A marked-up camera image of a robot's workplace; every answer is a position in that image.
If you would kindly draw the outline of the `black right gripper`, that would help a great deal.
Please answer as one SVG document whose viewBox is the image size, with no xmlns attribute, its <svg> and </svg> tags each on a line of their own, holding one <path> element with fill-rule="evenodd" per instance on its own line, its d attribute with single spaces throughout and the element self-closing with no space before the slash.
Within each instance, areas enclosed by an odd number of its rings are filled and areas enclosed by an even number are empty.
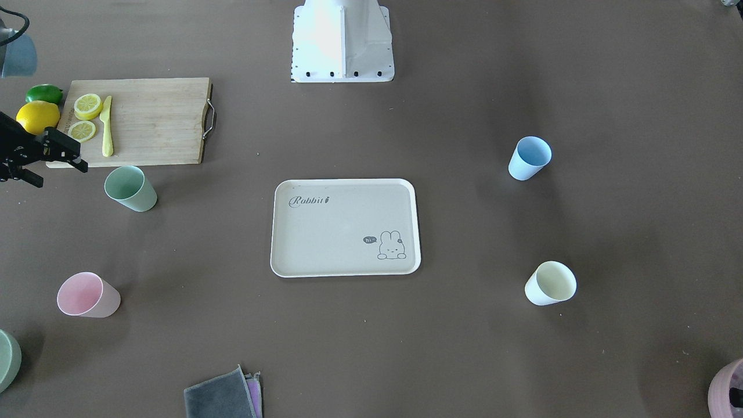
<svg viewBox="0 0 743 418">
<path fill-rule="evenodd" d="M 24 165 L 37 161 L 59 161 L 86 174 L 88 162 L 81 158 L 81 143 L 63 132 L 46 127 L 37 136 L 5 113 L 1 113 L 1 180 L 23 181 L 42 188 L 44 178 L 25 169 Z"/>
</svg>

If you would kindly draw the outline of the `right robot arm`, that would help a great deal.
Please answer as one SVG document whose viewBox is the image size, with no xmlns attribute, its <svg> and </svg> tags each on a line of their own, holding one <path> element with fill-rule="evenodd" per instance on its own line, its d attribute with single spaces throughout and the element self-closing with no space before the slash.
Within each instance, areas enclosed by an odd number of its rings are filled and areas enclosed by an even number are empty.
<svg viewBox="0 0 743 418">
<path fill-rule="evenodd" d="M 3 13 L 24 20 L 17 31 L 2 24 L 2 78 L 25 77 L 35 73 L 37 53 L 26 31 L 30 21 L 22 13 L 2 8 Z M 1 114 L 1 180 L 27 182 L 41 188 L 43 177 L 25 168 L 37 161 L 60 161 L 85 174 L 88 163 L 81 158 L 81 145 L 54 125 L 43 127 L 39 134 L 27 132 L 20 122 Z"/>
</svg>

